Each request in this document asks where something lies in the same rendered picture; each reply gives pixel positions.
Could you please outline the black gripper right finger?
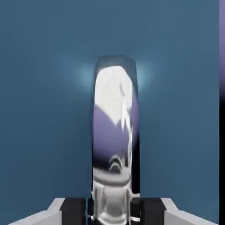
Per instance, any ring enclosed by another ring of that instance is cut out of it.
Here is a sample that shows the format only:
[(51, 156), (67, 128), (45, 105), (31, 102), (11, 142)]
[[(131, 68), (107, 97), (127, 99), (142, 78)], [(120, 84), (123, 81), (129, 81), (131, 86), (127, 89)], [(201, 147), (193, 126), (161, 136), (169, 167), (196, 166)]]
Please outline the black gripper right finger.
[(131, 225), (218, 225), (179, 210), (171, 198), (140, 198), (131, 201)]

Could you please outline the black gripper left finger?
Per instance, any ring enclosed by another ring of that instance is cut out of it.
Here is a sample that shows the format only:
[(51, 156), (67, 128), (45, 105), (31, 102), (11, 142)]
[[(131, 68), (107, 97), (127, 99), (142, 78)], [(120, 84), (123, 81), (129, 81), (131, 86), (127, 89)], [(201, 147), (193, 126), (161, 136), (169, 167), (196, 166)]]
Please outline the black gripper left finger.
[(55, 198), (46, 210), (8, 225), (92, 225), (88, 204), (87, 198)]

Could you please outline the curved shiny metal handle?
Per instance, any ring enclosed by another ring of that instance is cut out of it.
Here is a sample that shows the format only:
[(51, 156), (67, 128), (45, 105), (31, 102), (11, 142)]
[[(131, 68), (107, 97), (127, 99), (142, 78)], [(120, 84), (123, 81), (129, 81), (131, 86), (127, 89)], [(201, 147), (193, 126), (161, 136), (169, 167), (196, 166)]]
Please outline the curved shiny metal handle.
[(140, 221), (140, 135), (135, 60), (101, 56), (94, 70), (92, 187), (87, 225)]

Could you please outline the blue cabinet door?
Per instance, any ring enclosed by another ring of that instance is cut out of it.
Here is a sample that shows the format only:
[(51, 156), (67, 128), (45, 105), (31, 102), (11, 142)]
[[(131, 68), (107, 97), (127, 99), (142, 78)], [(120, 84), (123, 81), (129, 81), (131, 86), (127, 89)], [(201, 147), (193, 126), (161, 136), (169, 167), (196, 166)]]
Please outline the blue cabinet door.
[(103, 55), (136, 61), (141, 196), (219, 222), (219, 0), (0, 0), (0, 225), (91, 189)]

